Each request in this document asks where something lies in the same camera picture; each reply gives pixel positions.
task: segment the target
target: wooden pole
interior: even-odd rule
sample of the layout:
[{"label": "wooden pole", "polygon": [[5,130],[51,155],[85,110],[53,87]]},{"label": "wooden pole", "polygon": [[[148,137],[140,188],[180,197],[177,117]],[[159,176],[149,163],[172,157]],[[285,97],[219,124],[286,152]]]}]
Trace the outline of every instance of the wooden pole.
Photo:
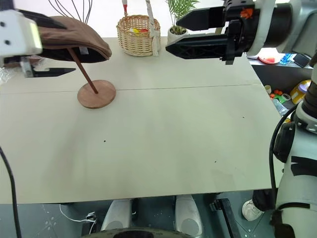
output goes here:
[{"label": "wooden pole", "polygon": [[90,87],[93,89],[94,93],[98,94],[97,88],[92,83],[90,77],[88,76],[87,72],[85,71],[84,67],[82,66],[82,64],[81,64],[79,58],[77,57],[77,55],[75,54],[74,50],[72,48],[68,48],[68,52],[70,53],[70,55],[73,58],[73,60],[76,62],[76,64],[79,67],[80,71],[85,76],[86,80],[88,81]]}]

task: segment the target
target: plastic bottle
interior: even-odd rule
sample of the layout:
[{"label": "plastic bottle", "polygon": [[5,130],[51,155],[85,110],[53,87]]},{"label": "plastic bottle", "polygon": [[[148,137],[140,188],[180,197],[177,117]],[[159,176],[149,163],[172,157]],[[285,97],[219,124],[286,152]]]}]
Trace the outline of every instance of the plastic bottle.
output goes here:
[{"label": "plastic bottle", "polygon": [[304,80],[297,84],[296,87],[291,91],[290,95],[294,104],[298,104],[303,100],[311,82],[311,80]]},{"label": "plastic bottle", "polygon": [[273,104],[281,116],[288,112],[288,109],[284,107],[276,98],[273,99]]},{"label": "plastic bottle", "polygon": [[293,54],[287,53],[283,56],[283,58],[280,60],[281,64],[288,64],[291,61],[291,57]]}]

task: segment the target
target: white wall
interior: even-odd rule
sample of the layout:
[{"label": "white wall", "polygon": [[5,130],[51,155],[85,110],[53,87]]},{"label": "white wall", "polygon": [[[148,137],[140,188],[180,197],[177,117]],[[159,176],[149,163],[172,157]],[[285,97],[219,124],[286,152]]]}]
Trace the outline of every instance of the white wall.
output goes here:
[{"label": "white wall", "polygon": [[[63,6],[73,15],[77,17],[76,11],[71,0],[59,0]],[[14,0],[15,8],[34,11],[45,14],[47,16],[59,15],[50,5],[49,0]],[[74,0],[74,3],[82,15],[83,1]],[[200,0],[196,4],[197,8],[221,6],[221,0]],[[161,26],[161,35],[166,36],[167,30],[171,27],[171,19],[168,6],[165,0],[151,0],[154,18],[156,18]],[[128,14],[147,14],[145,0],[128,0]],[[118,20],[123,17],[123,7],[121,0],[94,0],[93,8],[88,24],[96,30],[102,37],[116,37],[116,25]]]}]

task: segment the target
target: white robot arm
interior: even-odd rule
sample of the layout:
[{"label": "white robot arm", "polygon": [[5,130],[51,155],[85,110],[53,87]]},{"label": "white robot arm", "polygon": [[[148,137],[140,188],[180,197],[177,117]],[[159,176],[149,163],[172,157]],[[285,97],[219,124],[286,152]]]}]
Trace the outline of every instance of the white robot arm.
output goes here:
[{"label": "white robot arm", "polygon": [[45,15],[14,9],[12,0],[0,0],[0,67],[7,62],[20,62],[25,77],[54,77],[74,68],[49,68],[35,71],[26,56],[42,53],[38,26],[66,29]]},{"label": "white robot arm", "polygon": [[[190,30],[223,27],[224,34],[191,35],[166,46],[184,59],[220,58],[232,64],[243,52],[256,55],[262,47],[312,57],[312,83],[291,123],[284,118],[270,145],[271,183],[276,199],[271,224],[277,238],[315,238],[317,234],[317,1],[225,0],[222,7],[189,12],[177,25]],[[273,152],[285,163],[276,195]]]}]

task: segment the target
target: orange part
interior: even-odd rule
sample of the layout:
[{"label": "orange part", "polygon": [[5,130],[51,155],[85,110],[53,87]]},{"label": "orange part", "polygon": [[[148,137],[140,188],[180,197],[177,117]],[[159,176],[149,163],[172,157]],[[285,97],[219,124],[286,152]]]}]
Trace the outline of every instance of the orange part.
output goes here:
[{"label": "orange part", "polygon": [[241,18],[251,18],[253,15],[253,8],[244,8],[241,12],[240,12],[240,16]]}]

